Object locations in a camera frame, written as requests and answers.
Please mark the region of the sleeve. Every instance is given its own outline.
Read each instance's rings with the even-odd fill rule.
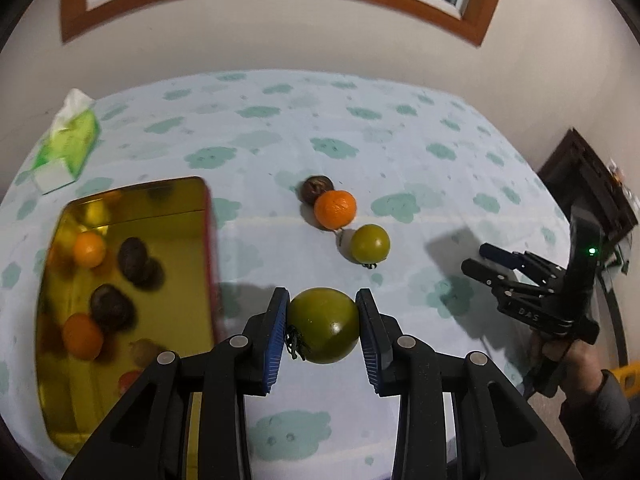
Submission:
[[[638,418],[616,378],[608,370],[602,372],[602,386],[589,404],[572,410],[564,402],[560,409],[575,463],[586,479],[600,478],[616,462],[628,462],[638,454],[637,449],[625,447],[632,433],[640,433]]]

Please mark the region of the orange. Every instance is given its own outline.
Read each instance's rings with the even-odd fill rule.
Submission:
[[[62,326],[62,342],[73,357],[92,361],[98,357],[104,336],[98,324],[87,314],[72,314]]]
[[[320,225],[335,231],[356,217],[356,199],[348,191],[327,191],[316,200],[314,213]]]
[[[93,231],[80,233],[74,243],[74,261],[80,267],[93,269],[102,263],[107,247],[99,234]]]

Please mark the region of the human hand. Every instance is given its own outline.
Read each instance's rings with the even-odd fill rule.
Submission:
[[[572,408],[586,405],[600,389],[604,376],[600,369],[598,353],[592,345],[581,340],[545,341],[539,332],[533,331],[529,349],[533,365],[536,365],[542,356],[555,362],[563,362],[566,372],[560,382],[560,388]]]

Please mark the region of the table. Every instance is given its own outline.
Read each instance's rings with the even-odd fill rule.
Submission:
[[[36,146],[0,206],[0,412],[46,477],[59,478],[70,461],[46,435],[34,371],[50,236],[69,201],[144,181],[199,175],[208,183],[230,335],[266,308],[275,286],[292,297],[329,286],[352,298],[369,287],[405,333],[438,352],[482,350],[520,383],[527,330],[497,313],[489,288],[463,276],[460,262],[490,242],[565,265],[568,223],[524,159],[462,99],[263,70],[128,89],[99,100],[95,113],[102,131],[76,183],[39,195],[28,172]],[[356,197],[350,228],[388,231],[392,249],[377,269],[350,262],[332,232],[310,225],[296,186],[312,174]],[[398,400],[376,396],[359,348],[335,365],[285,354],[272,393],[247,399],[246,418],[257,480],[390,476]]]

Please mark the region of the green tissue box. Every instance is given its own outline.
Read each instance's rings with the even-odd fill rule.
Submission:
[[[44,141],[31,168],[40,191],[45,194],[76,181],[98,135],[92,110],[68,121]]]

